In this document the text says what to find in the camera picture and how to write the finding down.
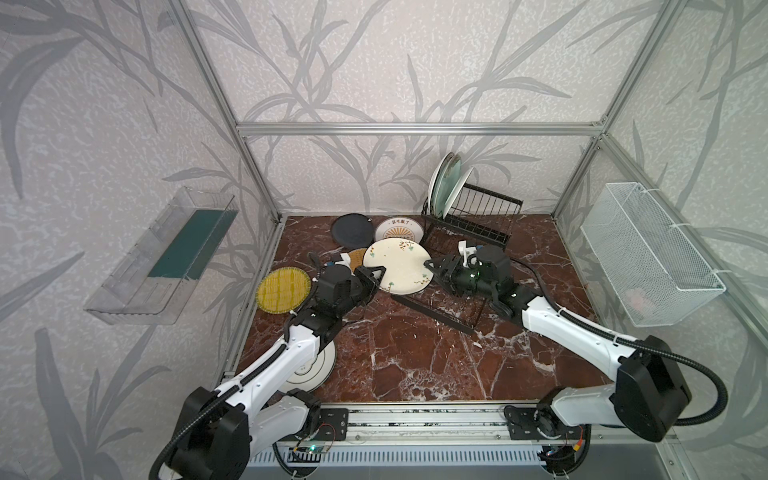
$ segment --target robotic arm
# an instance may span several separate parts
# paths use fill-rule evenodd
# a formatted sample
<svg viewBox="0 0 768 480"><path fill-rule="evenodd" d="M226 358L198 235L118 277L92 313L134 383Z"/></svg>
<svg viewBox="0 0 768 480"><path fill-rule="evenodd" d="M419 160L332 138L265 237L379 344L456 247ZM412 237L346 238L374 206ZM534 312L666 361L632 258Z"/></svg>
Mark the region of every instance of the robotic arm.
<svg viewBox="0 0 768 480"><path fill-rule="evenodd" d="M310 258L320 272L319 261ZM320 401L293 389L266 401L302 365L312 361L343 326L342 318L369 303L386 269L330 265L319 273L307 300L288 319L283 336L239 375L213 392L199 387L182 406L174 436L150 470L156 480L165 462L186 479L239 478L248 460L286 435L306 437L319 427Z"/></svg>
<svg viewBox="0 0 768 480"><path fill-rule="evenodd" d="M427 260L425 266L442 288L456 296L480 294L503 319L560 343L614 383L583 389L558 387L537 405L536 425L542 435L555 437L559 425L626 426L642 439L659 442L672 425L696 425L717 417L727 404L722 380L693 360L672 353L662 340L649 336L640 341L616 333L560 307L548 295L536 270L522 260L510 259L495 246L459 243L460 255ZM518 284L510 261L526 266L538 279L541 293ZM717 401L708 412L679 419L691 393L678 363L695 368L717 387ZM525 422L515 408L505 410L512 423Z"/></svg>

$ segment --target vertical metal post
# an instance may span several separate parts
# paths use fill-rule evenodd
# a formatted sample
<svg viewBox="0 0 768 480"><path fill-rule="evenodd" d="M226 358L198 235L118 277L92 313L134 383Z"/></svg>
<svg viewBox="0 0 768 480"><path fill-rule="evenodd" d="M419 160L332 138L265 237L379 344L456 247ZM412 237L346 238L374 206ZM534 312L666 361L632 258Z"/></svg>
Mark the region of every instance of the vertical metal post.
<svg viewBox="0 0 768 480"><path fill-rule="evenodd" d="M203 75L210 93L214 97L214 102L221 113L224 120L227 131L232 136L235 143L235 148L240 153L241 160L245 163L248 173L256 182L256 186L261 192L261 195L266 201L267 206L270 209L270 216L275 220L280 220L280 211L277 208L275 200L272 198L269 189L266 187L266 183L259 171L259 167L256 164L256 160L253 158L248 145L246 145L243 137L237 131L237 121L235 120L234 113L227 103L227 98L224 96L223 89L219 84L219 81L214 73L214 69L210 63L210 59L205 53L203 42L197 33L197 29L194 26L192 14L184 3L184 0L166 0L169 7L169 12L174 19L179 31L181 32L184 40L187 42L187 46L192 52L192 56L197 64L200 74Z"/></svg>
<svg viewBox="0 0 768 480"><path fill-rule="evenodd" d="M635 55L632 65L629 70L627 70L624 80L621 81L621 85L619 85L616 95L614 95L611 104L608 106L608 110L601 119L603 122L602 134L606 134L610 131L611 126L618 119L619 114L624 110L629 97L637 87L638 82L643 77L643 74L648 69L650 63L656 57L656 54L661 50L661 45L672 31L672 28L674 27L677 18L680 17L680 14L683 12L686 3L687 0L666 0L661 6L659 15L657 15L654 24L650 27L650 31L648 31L643 45L640 47L637 55ZM563 212L565 205L576 191L579 182L581 182L581 179L587 173L587 170L589 170L590 163L594 158L595 148L593 139L590 143L590 147L585 150L584 154L581 156L578 166L563 190L563 194L560 196L558 203L554 206L554 211L552 212L554 218L559 217Z"/></svg>

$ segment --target cream plate with floral pattern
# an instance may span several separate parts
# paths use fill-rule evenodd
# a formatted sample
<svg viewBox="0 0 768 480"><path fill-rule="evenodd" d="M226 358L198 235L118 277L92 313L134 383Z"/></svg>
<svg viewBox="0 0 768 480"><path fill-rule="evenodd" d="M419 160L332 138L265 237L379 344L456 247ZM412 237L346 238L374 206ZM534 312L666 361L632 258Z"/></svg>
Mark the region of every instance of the cream plate with floral pattern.
<svg viewBox="0 0 768 480"><path fill-rule="evenodd" d="M395 295L410 295L424 290L432 281L432 272L424 262L429 253L416 242L404 238L385 238L366 250L364 266L384 266L386 273L379 288Z"/></svg>

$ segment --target leaf pattern wallpaper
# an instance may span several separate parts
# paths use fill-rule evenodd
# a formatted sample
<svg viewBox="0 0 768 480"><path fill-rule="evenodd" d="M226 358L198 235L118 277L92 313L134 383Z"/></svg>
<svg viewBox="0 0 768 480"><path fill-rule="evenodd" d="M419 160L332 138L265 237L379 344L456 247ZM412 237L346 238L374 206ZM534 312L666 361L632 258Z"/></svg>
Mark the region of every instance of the leaf pattern wallpaper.
<svg viewBox="0 0 768 480"><path fill-rule="evenodd" d="M768 2L688 2L611 134L763 306L768 305ZM715 299L675 326L631 325L579 227L605 183L627 181L598 154L558 219L600 318L715 366L730 403L715 422L675 428L700 478L768 471L768 356ZM691 375L691 413L713 401Z"/></svg>
<svg viewBox="0 0 768 480"><path fill-rule="evenodd" d="M274 231L164 2L0 2L0 478L145 478ZM180 186L240 212L172 326L83 310Z"/></svg>
<svg viewBox="0 0 768 480"><path fill-rule="evenodd" d="M239 121L599 120L661 1L190 0ZM448 151L549 213L582 137L250 137L281 210L421 210Z"/></svg>

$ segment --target black plate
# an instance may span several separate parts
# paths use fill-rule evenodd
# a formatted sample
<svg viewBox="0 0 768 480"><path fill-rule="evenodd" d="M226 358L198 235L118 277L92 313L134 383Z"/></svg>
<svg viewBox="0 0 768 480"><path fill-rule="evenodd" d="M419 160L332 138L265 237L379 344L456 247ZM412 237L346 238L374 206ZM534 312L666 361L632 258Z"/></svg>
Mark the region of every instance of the black plate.
<svg viewBox="0 0 768 480"><path fill-rule="evenodd" d="M333 240L350 250L370 247L373 234L373 222L361 214L342 215L331 226Z"/></svg>

